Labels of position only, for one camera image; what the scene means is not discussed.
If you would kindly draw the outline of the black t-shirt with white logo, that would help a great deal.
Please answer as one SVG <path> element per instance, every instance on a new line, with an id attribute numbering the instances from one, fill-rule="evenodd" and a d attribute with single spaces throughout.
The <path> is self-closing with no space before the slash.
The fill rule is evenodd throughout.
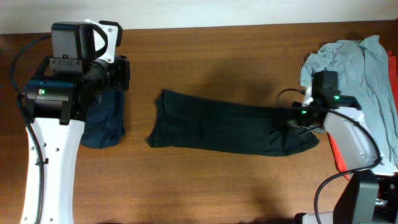
<path id="1" fill-rule="evenodd" d="M 293 111 L 207 100 L 164 90 L 155 102 L 150 147 L 187 147 L 272 157 L 291 156 L 319 144 L 289 126 Z"/>

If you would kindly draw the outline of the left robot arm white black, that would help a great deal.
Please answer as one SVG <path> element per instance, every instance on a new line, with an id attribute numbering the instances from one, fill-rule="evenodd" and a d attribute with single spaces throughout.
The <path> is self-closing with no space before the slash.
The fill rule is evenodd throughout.
<path id="1" fill-rule="evenodd" d="M 56 22 L 52 54 L 18 92 L 29 160 L 22 223 L 72 223 L 75 164 L 90 107 L 129 88 L 129 60 L 116 54 L 117 22 Z"/>

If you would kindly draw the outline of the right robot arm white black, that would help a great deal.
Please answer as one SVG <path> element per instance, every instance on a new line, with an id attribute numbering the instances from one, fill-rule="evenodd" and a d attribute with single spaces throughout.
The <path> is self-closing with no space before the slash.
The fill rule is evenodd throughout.
<path id="1" fill-rule="evenodd" d="M 353 96 L 342 95 L 338 74 L 321 71 L 312 75 L 302 103 L 294 103 L 295 118 L 289 126 L 306 133 L 322 129 L 340 150 L 346 171 L 324 180 L 315 192 L 314 212 L 298 213 L 295 222 L 397 223 L 397 167 L 391 164 L 371 136 L 361 106 Z M 334 209 L 321 213 L 320 192 L 339 177 L 350 175 Z"/>

